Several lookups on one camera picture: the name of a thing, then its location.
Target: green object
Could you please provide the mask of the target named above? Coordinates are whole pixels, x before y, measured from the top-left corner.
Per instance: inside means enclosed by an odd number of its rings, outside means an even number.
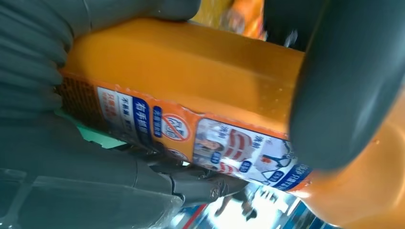
[[[80,121],[74,119],[73,117],[71,117],[69,114],[67,114],[66,112],[64,112],[61,109],[56,110],[55,114],[73,122],[76,125],[77,129],[79,129],[80,133],[82,134],[82,137],[86,141],[95,142],[97,144],[100,144],[103,148],[110,149],[110,148],[114,148],[117,146],[121,146],[126,143],[126,142],[120,141],[118,139],[115,139],[113,137],[110,137],[104,132],[87,127],[86,125],[84,125]]]

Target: orange object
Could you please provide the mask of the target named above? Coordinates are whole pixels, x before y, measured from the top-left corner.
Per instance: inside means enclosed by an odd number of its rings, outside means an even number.
[[[227,30],[245,37],[265,40],[263,7],[264,0],[235,0],[223,17],[223,24]]]
[[[171,125],[209,117],[286,139],[303,56],[202,26],[136,20],[78,40],[59,91],[68,112],[102,130],[108,126],[100,105],[104,95],[97,93],[100,87],[159,104],[174,115],[166,116],[172,118]],[[111,104],[103,104],[109,110]],[[179,109],[193,115],[177,118],[182,115]],[[345,229],[405,228],[404,113],[402,94],[356,160],[334,174],[312,173],[292,193],[321,219]],[[190,131],[198,128],[196,120]],[[186,150],[192,143],[175,146],[193,159]]]

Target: warning label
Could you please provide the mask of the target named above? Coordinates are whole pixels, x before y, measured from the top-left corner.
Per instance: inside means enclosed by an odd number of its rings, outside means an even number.
[[[163,134],[174,141],[187,141],[190,130],[186,122],[177,115],[165,114],[163,117]]]

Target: orange container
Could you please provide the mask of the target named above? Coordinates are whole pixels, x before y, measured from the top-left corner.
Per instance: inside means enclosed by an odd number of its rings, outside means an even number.
[[[263,175],[256,182],[288,190],[328,223],[405,228],[405,95],[347,168],[311,173],[287,141],[303,55],[198,25],[134,20],[78,40],[58,91],[92,127],[249,181]]]

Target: label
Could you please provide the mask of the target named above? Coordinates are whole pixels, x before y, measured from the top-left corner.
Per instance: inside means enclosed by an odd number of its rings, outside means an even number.
[[[288,141],[207,118],[198,123],[193,162],[280,190],[311,172],[298,164]]]
[[[309,183],[283,133],[70,74],[57,90],[65,110],[120,140],[284,191]]]

